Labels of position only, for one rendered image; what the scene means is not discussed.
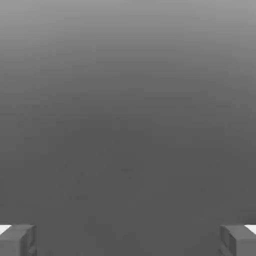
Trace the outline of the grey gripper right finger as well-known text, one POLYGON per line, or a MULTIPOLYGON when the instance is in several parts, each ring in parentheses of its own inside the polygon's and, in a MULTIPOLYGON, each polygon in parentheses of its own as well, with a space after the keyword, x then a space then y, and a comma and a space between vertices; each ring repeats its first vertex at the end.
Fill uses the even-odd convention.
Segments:
POLYGON ((220 256, 256 256, 256 224, 221 225, 220 256))

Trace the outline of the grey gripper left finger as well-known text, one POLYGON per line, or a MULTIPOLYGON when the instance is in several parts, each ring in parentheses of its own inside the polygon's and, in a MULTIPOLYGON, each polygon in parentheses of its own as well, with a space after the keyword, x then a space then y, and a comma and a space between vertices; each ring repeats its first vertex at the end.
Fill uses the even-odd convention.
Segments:
POLYGON ((0 256, 37 256, 37 227, 0 224, 0 256))

